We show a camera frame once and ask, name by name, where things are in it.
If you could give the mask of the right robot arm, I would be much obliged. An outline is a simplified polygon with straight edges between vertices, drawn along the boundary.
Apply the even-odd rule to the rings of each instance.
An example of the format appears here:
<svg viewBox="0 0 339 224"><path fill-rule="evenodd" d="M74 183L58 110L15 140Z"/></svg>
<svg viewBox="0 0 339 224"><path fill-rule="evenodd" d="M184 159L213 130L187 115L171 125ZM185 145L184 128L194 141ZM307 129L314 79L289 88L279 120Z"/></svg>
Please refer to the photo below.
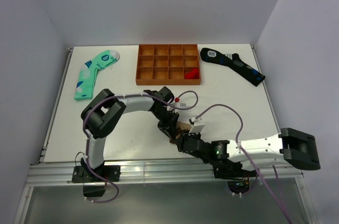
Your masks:
<svg viewBox="0 0 339 224"><path fill-rule="evenodd" d="M189 154L215 167L229 166L230 172L241 176L255 168L284 165L296 169L316 171L320 161L313 135L282 128L270 137L252 140L219 140L205 142L200 133L182 132L175 141L179 152Z"/></svg>

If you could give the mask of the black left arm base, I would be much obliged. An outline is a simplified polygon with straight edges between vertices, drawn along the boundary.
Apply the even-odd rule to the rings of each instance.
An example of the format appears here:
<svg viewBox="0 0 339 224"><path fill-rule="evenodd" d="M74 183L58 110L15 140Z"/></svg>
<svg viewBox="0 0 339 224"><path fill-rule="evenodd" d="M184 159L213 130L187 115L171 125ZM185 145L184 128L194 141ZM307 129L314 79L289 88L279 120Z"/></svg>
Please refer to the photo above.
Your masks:
<svg viewBox="0 0 339 224"><path fill-rule="evenodd" d="M93 169L93 171L105 178L106 180L109 180L110 182L118 182L120 178L120 171L121 167L120 165L109 165L105 166L102 164L98 168ZM75 166L73 170L72 175L72 183L81 183L81 184L87 184L87 183L97 183L97 182L103 182L100 178L93 175L87 165L82 162L79 166ZM83 186L83 194L86 197L90 198L99 198L102 197L106 190L106 185L84 185Z"/></svg>

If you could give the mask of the brown argyle sock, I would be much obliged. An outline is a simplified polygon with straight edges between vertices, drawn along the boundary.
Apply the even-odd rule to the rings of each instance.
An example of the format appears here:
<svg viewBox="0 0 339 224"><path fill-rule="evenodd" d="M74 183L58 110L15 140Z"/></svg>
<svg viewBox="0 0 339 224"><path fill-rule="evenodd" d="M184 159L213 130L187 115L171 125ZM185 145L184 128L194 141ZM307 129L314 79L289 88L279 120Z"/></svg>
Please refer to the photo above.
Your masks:
<svg viewBox="0 0 339 224"><path fill-rule="evenodd" d="M174 137L171 137L169 139L169 142L171 144L176 144L176 139L178 139L181 135L182 132L190 131L191 130L191 124L190 123L184 123L178 121L176 124L176 130L175 130L175 135Z"/></svg>

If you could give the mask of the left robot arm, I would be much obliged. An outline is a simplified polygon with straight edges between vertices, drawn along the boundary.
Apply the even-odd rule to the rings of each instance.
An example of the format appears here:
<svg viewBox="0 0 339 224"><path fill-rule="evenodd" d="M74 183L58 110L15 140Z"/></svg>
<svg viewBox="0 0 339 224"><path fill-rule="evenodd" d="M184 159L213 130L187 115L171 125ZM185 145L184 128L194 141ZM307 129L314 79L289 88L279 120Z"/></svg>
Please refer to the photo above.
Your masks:
<svg viewBox="0 0 339 224"><path fill-rule="evenodd" d="M84 175L90 181L98 181L103 176L105 141L123 114L151 112L158 119L158 129L174 139L179 114L167 109L173 99L174 95L167 87L160 91L145 90L128 95L115 95L107 88L101 90L81 113L83 130L88 139Z"/></svg>

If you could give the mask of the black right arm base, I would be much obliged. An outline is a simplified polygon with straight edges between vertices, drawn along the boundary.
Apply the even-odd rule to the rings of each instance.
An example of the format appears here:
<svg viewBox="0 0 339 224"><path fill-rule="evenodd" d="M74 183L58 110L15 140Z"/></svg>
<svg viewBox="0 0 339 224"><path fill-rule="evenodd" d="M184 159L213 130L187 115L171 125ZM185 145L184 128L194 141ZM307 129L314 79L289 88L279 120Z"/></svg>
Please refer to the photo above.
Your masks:
<svg viewBox="0 0 339 224"><path fill-rule="evenodd" d="M257 172L242 169L240 162L213 162L212 166L214 177L226 180L229 193L234 197L248 195L258 183Z"/></svg>

